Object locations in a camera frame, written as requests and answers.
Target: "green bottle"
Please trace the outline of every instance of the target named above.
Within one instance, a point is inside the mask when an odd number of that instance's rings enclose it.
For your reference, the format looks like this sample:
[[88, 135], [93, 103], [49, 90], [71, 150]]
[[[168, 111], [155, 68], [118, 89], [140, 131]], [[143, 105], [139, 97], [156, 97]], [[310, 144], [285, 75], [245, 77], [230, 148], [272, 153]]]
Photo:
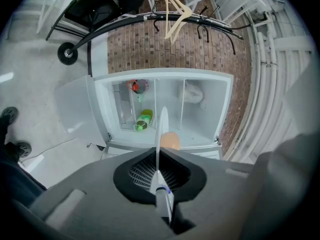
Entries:
[[133, 126], [133, 129], [136, 132], [140, 132], [140, 131], [146, 129], [148, 127], [148, 125], [150, 124], [153, 115], [154, 115], [154, 113], [151, 109], [144, 109], [141, 112], [141, 115], [139, 116], [136, 124]]

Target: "white floor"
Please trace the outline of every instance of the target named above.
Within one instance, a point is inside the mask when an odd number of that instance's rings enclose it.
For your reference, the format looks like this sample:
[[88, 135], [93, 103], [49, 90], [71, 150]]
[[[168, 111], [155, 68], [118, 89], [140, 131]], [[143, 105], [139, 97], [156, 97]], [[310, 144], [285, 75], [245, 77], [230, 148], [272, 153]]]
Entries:
[[[79, 49], [75, 64], [63, 65], [57, 57], [59, 45], [75, 43], [80, 38], [55, 30], [45, 41], [52, 21], [48, 20], [39, 35], [37, 22], [32, 18], [14, 19], [9, 39], [2, 38], [0, 44], [0, 79], [5, 74], [13, 76], [0, 82], [0, 112], [8, 106], [15, 106], [20, 112], [17, 122], [9, 128], [7, 141], [29, 142], [30, 156], [71, 140], [57, 114], [54, 91], [88, 74], [87, 45]], [[101, 159], [102, 152], [95, 145], [87, 148], [87, 144], [75, 139], [45, 152], [31, 174], [51, 187], [82, 166]]]

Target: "white pipe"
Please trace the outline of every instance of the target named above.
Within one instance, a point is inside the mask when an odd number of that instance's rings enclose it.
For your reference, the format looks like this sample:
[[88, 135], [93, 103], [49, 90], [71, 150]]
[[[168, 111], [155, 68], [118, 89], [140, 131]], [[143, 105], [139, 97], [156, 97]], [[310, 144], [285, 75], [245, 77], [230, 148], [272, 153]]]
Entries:
[[[279, 25], [279, 34], [280, 37], [285, 36], [285, 30], [282, 27], [282, 25]], [[291, 85], [292, 82], [292, 73], [290, 70], [288, 70], [289, 65], [291, 62], [291, 51], [285, 52], [285, 67], [283, 68], [285, 73], [285, 83], [284, 83], [284, 92], [286, 92]], [[284, 135], [284, 132], [287, 130], [288, 125], [288, 115], [285, 113], [285, 107], [284, 104], [282, 104], [280, 108], [280, 113], [275, 121], [275, 125], [273, 128], [273, 131], [270, 134], [269, 139], [266, 141], [266, 145], [263, 147], [263, 152], [273, 150], [279, 143], [282, 142], [282, 137]]]
[[[253, 28], [254, 31], [254, 35], [255, 35], [255, 39], [258, 40], [258, 35], [257, 35], [257, 29], [254, 27]], [[242, 132], [240, 134], [240, 136], [238, 137], [238, 141], [236, 142], [236, 144], [234, 145], [233, 149], [236, 150], [237, 147], [239, 146], [240, 143], [242, 143], [242, 139], [245, 135], [245, 133], [247, 132], [247, 128], [249, 126], [249, 123], [251, 121], [251, 118], [253, 116], [253, 113], [255, 111], [256, 108], [256, 103], [257, 103], [257, 99], [258, 99], [258, 93], [259, 93], [259, 87], [260, 87], [260, 79], [261, 79], [261, 56], [260, 56], [260, 48], [259, 48], [259, 44], [258, 42], [256, 43], [256, 54], [257, 54], [257, 60], [256, 60], [256, 78], [255, 78], [255, 87], [254, 87], [254, 93], [253, 93], [253, 100], [252, 100], [252, 104], [250, 107], [250, 111], [249, 111], [249, 115], [246, 119], [245, 125], [242, 129]]]
[[[261, 60], [260, 88], [258, 89], [258, 98], [257, 98], [256, 107], [254, 109], [254, 114], [253, 114], [252, 120], [251, 120], [251, 122], [248, 120], [250, 122], [250, 124], [248, 123], [249, 124], [248, 130], [247, 130], [247, 133], [245, 134], [245, 137], [243, 140], [244, 144], [247, 143], [247, 141], [250, 139], [250, 137], [254, 131], [255, 125], [258, 123], [259, 114], [260, 114], [260, 112], [262, 110], [262, 106], [263, 106], [264, 91], [266, 88], [267, 58], [266, 58], [266, 51], [265, 51], [265, 42], [264, 42], [263, 35], [261, 32], [257, 33], [257, 40], [258, 40], [258, 46], [259, 46], [259, 50], [260, 50], [260, 60]], [[241, 145], [239, 150], [236, 152], [235, 156], [231, 159], [233, 162], [238, 162], [242, 159], [242, 150], [245, 146], [244, 144]]]
[[280, 61], [277, 60], [278, 70], [277, 70], [277, 78], [276, 78], [276, 85], [275, 85], [275, 95], [273, 100], [273, 106], [270, 114], [270, 121], [268, 122], [265, 130], [262, 134], [262, 147], [259, 150], [255, 150], [256, 154], [260, 154], [264, 151], [265, 148], [268, 149], [269, 139], [274, 136], [277, 122], [281, 115], [281, 106], [282, 106], [282, 97], [284, 95], [283, 87], [286, 85], [286, 78], [283, 76], [283, 66], [280, 65]]
[[[293, 55], [290, 50], [286, 51], [285, 53], [286, 53], [285, 57], [286, 57], [287, 76], [289, 80], [286, 86], [286, 91], [287, 91], [290, 89], [291, 85], [296, 81], [296, 78], [298, 77], [299, 73], [296, 72], [295, 70], [289, 70], [293, 68], [290, 66], [290, 64], [293, 63]], [[276, 147], [277, 145], [283, 142], [285, 134], [291, 123], [290, 113], [286, 109], [286, 106], [284, 104], [282, 105], [281, 112], [282, 112], [282, 115], [279, 120], [279, 127], [270, 141], [270, 145], [272, 145], [272, 147]]]
[[272, 106], [273, 106], [273, 103], [274, 103], [275, 92], [276, 92], [276, 83], [277, 83], [277, 56], [276, 56], [276, 50], [275, 50], [275, 44], [274, 44], [274, 39], [273, 39], [273, 33], [272, 33], [272, 30], [271, 30], [271, 26], [268, 24], [267, 27], [268, 27], [267, 37], [268, 37], [268, 41], [269, 41], [269, 45], [270, 45], [270, 57], [271, 57], [270, 92], [268, 94], [266, 108], [263, 111], [261, 124], [258, 126], [258, 129], [257, 129], [256, 133], [254, 134], [254, 138], [253, 138], [250, 146], [246, 150], [244, 156], [241, 158], [240, 162], [244, 162], [246, 160], [246, 158], [251, 154], [251, 152], [256, 147], [256, 145], [257, 145], [257, 143], [258, 143], [258, 141], [259, 141], [259, 139], [260, 139], [263, 131], [265, 130], [265, 127], [266, 127], [267, 123], [268, 123], [268, 120], [269, 120], [269, 117], [270, 117], [270, 113], [271, 113], [271, 110], [272, 110]]

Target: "black shoe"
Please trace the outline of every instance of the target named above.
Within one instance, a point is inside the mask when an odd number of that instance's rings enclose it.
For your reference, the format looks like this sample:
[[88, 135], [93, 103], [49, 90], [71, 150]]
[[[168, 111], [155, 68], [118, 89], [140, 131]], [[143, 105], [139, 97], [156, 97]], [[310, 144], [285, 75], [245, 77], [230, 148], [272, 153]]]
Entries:
[[16, 146], [19, 148], [18, 155], [21, 158], [26, 158], [32, 151], [30, 144], [27, 142], [19, 142], [16, 144]]
[[2, 111], [0, 118], [5, 120], [7, 125], [9, 126], [9, 125], [12, 125], [17, 120], [18, 115], [19, 115], [18, 109], [14, 106], [9, 106]]

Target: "clothes hanger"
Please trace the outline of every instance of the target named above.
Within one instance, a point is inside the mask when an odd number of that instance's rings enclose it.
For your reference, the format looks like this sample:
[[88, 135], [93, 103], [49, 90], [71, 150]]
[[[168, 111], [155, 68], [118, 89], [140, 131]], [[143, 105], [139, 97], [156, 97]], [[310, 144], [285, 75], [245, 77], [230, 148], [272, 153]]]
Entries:
[[[166, 27], [164, 39], [168, 39], [168, 38], [171, 39], [174, 31], [175, 30], [180, 31], [182, 26], [185, 24], [185, 22], [182, 22], [182, 21], [192, 15], [192, 10], [189, 7], [185, 6], [179, 0], [165, 0], [165, 1], [166, 1], [165, 6], [166, 6], [166, 24], [167, 25], [168, 25], [168, 14], [169, 14], [169, 6], [168, 6], [169, 1], [177, 9], [177, 11], [181, 14], [181, 16], [177, 19], [177, 21], [169, 29], [169, 31], [168, 31], [168, 28]], [[178, 37], [178, 35], [176, 33], [176, 35], [174, 36], [173, 40], [171, 40], [171, 42], [174, 42], [177, 37]]]

